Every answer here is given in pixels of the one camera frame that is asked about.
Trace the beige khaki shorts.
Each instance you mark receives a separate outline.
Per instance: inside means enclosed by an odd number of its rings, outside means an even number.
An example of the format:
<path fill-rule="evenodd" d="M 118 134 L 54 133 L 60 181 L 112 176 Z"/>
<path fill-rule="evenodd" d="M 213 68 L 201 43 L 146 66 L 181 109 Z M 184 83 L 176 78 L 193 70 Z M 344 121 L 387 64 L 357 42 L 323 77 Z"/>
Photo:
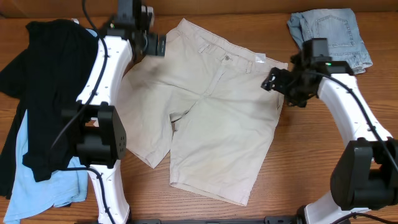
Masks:
<path fill-rule="evenodd" d="M 180 21 L 122 79 L 127 148 L 150 167 L 170 156 L 172 187 L 247 205 L 284 103 L 261 87 L 272 68 L 287 64 Z"/>

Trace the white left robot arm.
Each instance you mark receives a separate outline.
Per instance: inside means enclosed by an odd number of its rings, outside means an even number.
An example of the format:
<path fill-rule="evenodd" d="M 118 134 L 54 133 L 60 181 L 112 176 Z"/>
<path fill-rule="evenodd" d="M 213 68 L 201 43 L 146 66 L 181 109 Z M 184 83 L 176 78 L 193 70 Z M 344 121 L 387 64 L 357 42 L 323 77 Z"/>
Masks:
<path fill-rule="evenodd" d="M 116 110 L 116 98 L 124 72 L 136 52 L 165 55 L 166 36 L 137 30 L 108 29 L 97 36 L 98 51 L 88 81 L 76 102 L 62 111 L 66 135 L 80 170 L 90 176 L 98 204 L 98 223 L 130 223 L 121 159 L 127 137 Z"/>

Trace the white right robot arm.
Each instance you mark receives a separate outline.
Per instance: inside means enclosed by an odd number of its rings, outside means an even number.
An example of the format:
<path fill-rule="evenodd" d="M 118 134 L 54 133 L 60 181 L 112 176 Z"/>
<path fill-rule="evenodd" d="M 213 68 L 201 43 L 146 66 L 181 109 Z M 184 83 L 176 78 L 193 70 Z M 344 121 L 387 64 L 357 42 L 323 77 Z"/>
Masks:
<path fill-rule="evenodd" d="M 262 88 L 305 107 L 315 96 L 330 110 L 345 149 L 330 178 L 330 190 L 282 223 L 349 223 L 370 210 L 397 205 L 397 139 L 382 127 L 364 100 L 345 61 L 323 55 L 291 58 L 294 69 L 272 68 Z"/>

